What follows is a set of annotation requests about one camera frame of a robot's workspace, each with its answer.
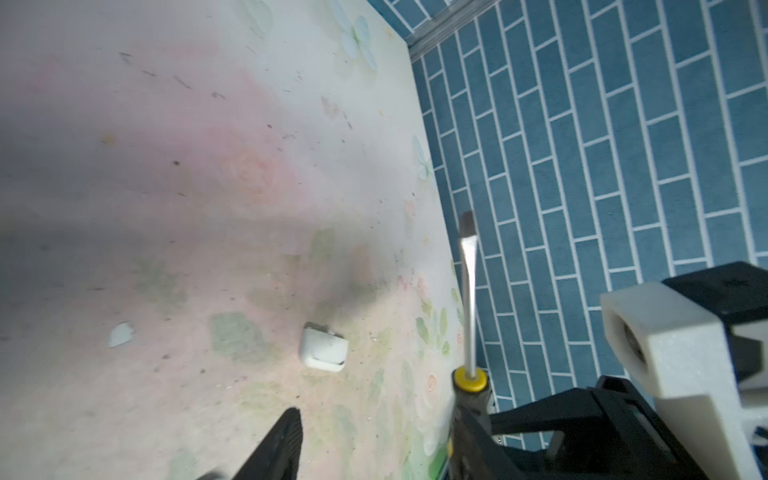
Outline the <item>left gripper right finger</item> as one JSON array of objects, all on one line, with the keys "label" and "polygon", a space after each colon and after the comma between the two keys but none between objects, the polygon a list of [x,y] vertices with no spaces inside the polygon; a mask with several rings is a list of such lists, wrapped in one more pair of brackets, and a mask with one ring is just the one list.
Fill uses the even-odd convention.
[{"label": "left gripper right finger", "polygon": [[455,405],[448,442],[449,479],[516,478],[516,466],[491,433],[487,413]]}]

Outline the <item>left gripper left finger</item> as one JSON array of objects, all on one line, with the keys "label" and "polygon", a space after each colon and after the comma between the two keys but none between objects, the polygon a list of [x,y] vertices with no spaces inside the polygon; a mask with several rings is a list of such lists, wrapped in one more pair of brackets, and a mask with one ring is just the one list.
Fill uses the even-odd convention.
[{"label": "left gripper left finger", "polygon": [[303,443],[300,410],[285,410],[233,480],[296,480]]}]

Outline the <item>black yellow screwdriver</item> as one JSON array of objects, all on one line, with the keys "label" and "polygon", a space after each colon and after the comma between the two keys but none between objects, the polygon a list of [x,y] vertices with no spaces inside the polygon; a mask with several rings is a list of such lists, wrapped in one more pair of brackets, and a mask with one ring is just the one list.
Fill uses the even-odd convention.
[{"label": "black yellow screwdriver", "polygon": [[474,212],[466,211],[459,218],[458,248],[461,270],[461,299],[463,305],[464,362],[452,373],[455,405],[462,406],[479,424],[490,431],[488,409],[492,389],[488,375],[478,366],[476,284],[479,236]]}]

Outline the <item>white battery cover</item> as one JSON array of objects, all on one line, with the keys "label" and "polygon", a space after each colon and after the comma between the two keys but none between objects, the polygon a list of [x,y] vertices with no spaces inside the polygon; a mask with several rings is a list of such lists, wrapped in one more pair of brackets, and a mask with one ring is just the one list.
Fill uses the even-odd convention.
[{"label": "white battery cover", "polygon": [[307,323],[299,346],[299,359],[310,369],[341,372],[347,362],[349,341],[328,328]]}]

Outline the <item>right aluminium corner post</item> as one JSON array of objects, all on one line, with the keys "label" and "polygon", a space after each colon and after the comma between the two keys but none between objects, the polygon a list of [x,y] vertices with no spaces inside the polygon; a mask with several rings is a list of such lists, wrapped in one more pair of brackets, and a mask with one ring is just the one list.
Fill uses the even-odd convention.
[{"label": "right aluminium corner post", "polygon": [[494,0],[452,1],[435,17],[427,18],[405,39],[412,62],[424,56],[446,38],[457,33],[475,17],[498,4]]}]

